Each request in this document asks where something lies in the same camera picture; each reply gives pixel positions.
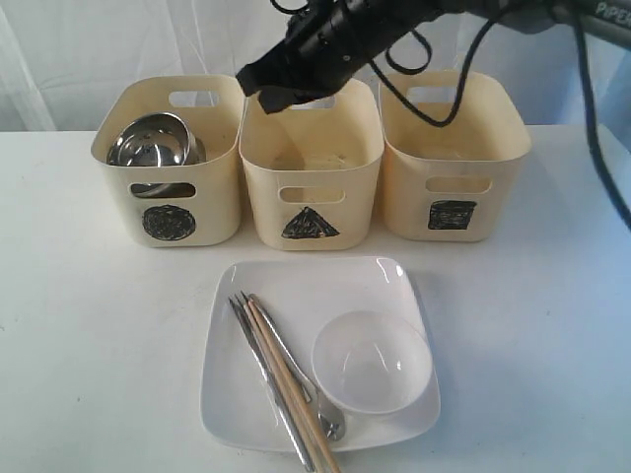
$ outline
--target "metal spoon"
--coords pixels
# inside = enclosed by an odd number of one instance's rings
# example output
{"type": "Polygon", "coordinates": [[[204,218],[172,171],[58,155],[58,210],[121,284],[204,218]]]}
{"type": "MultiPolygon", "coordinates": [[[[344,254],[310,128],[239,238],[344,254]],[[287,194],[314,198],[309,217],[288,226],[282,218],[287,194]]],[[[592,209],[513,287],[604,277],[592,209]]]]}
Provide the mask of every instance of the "metal spoon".
{"type": "Polygon", "coordinates": [[[285,345],[274,320],[269,315],[269,312],[265,310],[263,304],[260,303],[260,300],[254,294],[250,294],[247,299],[250,299],[258,308],[261,315],[265,319],[267,325],[274,335],[274,338],[280,345],[283,350],[283,354],[285,355],[285,361],[292,372],[292,374],[298,379],[298,382],[306,388],[308,392],[315,393],[315,398],[317,399],[317,418],[319,419],[319,424],[322,427],[322,431],[326,435],[326,437],[332,441],[340,440],[346,434],[346,420],[344,419],[344,413],[340,411],[327,397],[326,395],[317,387],[313,381],[303,372],[298,365],[298,362],[292,355],[289,347],[285,345]]]}

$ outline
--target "white bowl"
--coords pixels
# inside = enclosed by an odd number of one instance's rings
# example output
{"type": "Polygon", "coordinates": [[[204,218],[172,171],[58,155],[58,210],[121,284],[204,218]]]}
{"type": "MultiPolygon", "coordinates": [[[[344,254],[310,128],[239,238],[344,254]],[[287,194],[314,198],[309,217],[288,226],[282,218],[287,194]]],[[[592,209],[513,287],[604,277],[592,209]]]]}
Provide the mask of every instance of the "white bowl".
{"type": "Polygon", "coordinates": [[[367,415],[400,411],[429,384],[432,354],[425,339],[395,315],[340,315],[315,338],[314,376],[340,409],[367,415]]]}

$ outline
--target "metal bowl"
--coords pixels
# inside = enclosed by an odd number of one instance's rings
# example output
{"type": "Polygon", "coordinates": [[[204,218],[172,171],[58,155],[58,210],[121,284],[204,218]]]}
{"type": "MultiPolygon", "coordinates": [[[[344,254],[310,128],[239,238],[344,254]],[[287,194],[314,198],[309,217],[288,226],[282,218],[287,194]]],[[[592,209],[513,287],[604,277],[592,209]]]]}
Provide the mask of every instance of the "metal bowl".
{"type": "MultiPolygon", "coordinates": [[[[128,125],[109,149],[107,163],[123,167],[167,167],[202,163],[205,150],[175,114],[144,115],[128,125]]],[[[176,184],[134,184],[137,197],[176,197],[176,184]]]]}

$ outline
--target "white backdrop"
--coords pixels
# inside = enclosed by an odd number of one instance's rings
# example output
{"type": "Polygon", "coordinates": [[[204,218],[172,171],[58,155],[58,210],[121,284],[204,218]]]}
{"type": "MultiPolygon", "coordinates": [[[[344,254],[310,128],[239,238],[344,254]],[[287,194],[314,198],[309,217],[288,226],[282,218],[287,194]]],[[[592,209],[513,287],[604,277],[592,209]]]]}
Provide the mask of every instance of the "white backdrop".
{"type": "MultiPolygon", "coordinates": [[[[129,84],[235,74],[282,37],[286,21],[267,0],[1,0],[0,130],[95,130],[129,84]]],[[[458,67],[482,23],[458,15],[421,26],[435,49],[432,69],[458,67]]],[[[599,118],[630,147],[631,54],[594,38],[590,49],[599,118]]],[[[395,51],[410,65],[424,60],[410,38],[395,51]]],[[[528,123],[583,120],[567,27],[537,35],[495,27],[473,69],[502,82],[528,123]]],[[[367,70],[358,76],[375,81],[367,70]]]]}

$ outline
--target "white table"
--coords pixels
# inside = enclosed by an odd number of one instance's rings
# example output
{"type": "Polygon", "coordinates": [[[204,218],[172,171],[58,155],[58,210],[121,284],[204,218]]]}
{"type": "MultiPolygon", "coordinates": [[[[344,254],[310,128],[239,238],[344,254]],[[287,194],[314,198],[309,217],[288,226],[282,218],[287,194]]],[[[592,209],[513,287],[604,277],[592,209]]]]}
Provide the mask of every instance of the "white table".
{"type": "MultiPolygon", "coordinates": [[[[406,241],[376,223],[344,253],[410,271],[443,399],[433,430],[340,455],[346,472],[630,471],[631,235],[583,129],[530,131],[535,153],[488,240],[406,241]]],[[[330,254],[269,249],[251,223],[215,247],[139,246],[93,136],[0,135],[0,471],[302,471],[205,432],[202,360],[225,268],[330,254]]],[[[631,200],[631,157],[601,138],[631,200]]]]}

